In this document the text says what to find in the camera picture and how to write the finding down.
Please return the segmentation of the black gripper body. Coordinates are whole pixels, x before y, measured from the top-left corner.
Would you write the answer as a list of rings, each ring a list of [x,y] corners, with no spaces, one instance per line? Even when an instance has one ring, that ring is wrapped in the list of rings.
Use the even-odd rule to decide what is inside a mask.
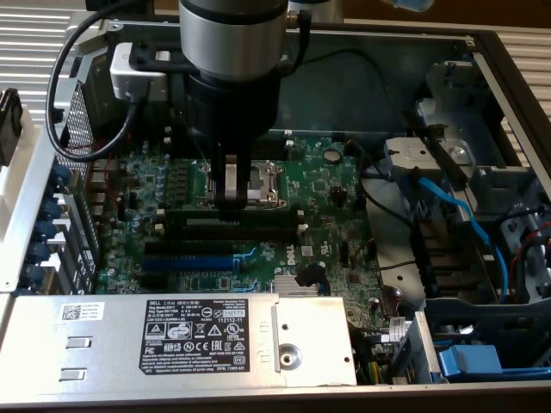
[[[275,124],[280,88],[276,71],[246,82],[187,75],[184,116],[188,126],[213,142],[249,146]]]

